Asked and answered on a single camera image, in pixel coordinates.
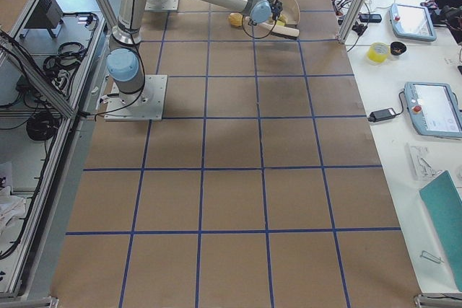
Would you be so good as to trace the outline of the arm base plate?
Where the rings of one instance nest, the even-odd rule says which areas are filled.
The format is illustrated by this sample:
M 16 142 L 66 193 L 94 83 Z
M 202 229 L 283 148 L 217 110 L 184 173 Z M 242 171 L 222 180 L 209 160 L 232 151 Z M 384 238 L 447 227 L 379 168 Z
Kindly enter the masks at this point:
M 146 12 L 176 12 L 179 0 L 147 0 Z
M 138 94 L 120 93 L 113 82 L 104 118 L 107 121 L 162 120 L 167 75 L 146 75 L 144 90 Z

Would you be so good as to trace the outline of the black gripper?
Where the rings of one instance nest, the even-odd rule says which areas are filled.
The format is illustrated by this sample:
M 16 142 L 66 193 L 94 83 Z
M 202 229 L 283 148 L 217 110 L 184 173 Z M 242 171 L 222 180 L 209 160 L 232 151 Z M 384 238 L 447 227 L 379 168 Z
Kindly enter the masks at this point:
M 283 4 L 279 0 L 275 0 L 271 4 L 271 18 L 273 21 L 277 22 L 281 17 L 281 13 L 283 11 Z

